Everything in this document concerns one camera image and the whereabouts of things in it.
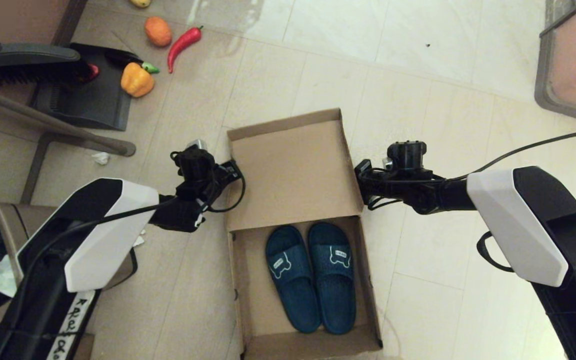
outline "blue slipper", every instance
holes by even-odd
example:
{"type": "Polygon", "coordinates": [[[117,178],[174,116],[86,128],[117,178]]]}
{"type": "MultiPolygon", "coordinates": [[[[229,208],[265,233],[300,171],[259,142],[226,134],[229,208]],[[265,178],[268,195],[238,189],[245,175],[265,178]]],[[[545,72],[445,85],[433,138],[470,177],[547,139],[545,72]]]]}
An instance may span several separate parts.
{"type": "Polygon", "coordinates": [[[320,222],[308,231],[321,322],[333,334],[352,330],[357,313],[352,251],[341,228],[320,222]]]}
{"type": "Polygon", "coordinates": [[[265,244],[265,259],[292,326],[302,333],[317,330],[322,321],[313,271],[299,230],[283,226],[273,231],[265,244]]]}

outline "cardboard box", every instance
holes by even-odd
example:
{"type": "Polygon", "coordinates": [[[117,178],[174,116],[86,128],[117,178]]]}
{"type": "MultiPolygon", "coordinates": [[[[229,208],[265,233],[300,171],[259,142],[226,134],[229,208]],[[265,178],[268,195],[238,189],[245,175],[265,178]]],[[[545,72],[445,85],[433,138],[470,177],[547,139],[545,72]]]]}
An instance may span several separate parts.
{"type": "MultiPolygon", "coordinates": [[[[344,136],[341,111],[330,109],[228,132],[246,178],[246,194],[226,213],[237,326],[245,360],[314,360],[378,351],[382,346],[364,232],[364,204],[344,136]],[[293,224],[304,238],[326,221],[347,235],[354,258],[356,321],[344,335],[297,332],[288,321],[266,264],[271,232],[293,224]]],[[[240,183],[228,203],[240,196],[240,183]]]]}

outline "handwritten label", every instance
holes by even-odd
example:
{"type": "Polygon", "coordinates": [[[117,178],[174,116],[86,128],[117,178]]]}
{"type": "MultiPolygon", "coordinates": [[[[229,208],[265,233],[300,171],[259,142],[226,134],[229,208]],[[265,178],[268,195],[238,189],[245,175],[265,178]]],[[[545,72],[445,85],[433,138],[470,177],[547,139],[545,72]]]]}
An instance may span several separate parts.
{"type": "MultiPolygon", "coordinates": [[[[66,314],[66,319],[61,324],[59,333],[77,333],[94,298],[95,290],[77,292],[66,314]]],[[[75,335],[57,336],[50,353],[48,353],[47,360],[66,360],[75,342],[75,337],[75,335]]]]}

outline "white floor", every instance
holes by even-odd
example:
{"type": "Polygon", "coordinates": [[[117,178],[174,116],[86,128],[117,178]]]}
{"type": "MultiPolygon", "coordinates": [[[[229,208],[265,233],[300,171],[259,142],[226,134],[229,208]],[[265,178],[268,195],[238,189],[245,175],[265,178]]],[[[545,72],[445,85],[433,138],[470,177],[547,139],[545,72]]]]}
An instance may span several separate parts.
{"type": "MultiPolygon", "coordinates": [[[[75,41],[129,48],[162,67],[167,51],[147,43],[146,16],[165,15],[175,36],[189,23],[206,28],[174,75],[156,75],[153,92],[133,100],[126,132],[96,131],[134,142],[137,153],[99,166],[92,151],[53,144],[33,203],[57,205],[100,176],[169,194],[181,180],[169,153],[189,141],[208,141],[222,161],[229,128],[331,107],[342,109],[355,164],[378,162],[395,141],[421,140],[425,166],[448,177],[576,131],[576,119],[531,98],[540,3],[153,0],[138,10],[90,0],[75,41]]],[[[576,139],[497,167],[528,164],[576,196],[576,139]]],[[[565,358],[530,285],[477,254],[486,228],[475,212],[420,216],[392,205],[363,219],[384,349],[355,359],[565,358]]],[[[238,359],[223,217],[211,214],[192,234],[147,231],[139,271],[95,310],[93,358],[238,359]]]]}

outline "orange fruit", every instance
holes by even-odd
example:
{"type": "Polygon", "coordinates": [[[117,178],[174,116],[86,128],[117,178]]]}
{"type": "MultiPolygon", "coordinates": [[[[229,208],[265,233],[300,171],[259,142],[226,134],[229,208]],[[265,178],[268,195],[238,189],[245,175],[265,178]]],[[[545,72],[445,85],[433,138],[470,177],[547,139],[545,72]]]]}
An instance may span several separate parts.
{"type": "Polygon", "coordinates": [[[166,20],[159,16],[151,16],[143,25],[146,36],[156,46],[168,46],[172,42],[172,32],[166,20]]]}

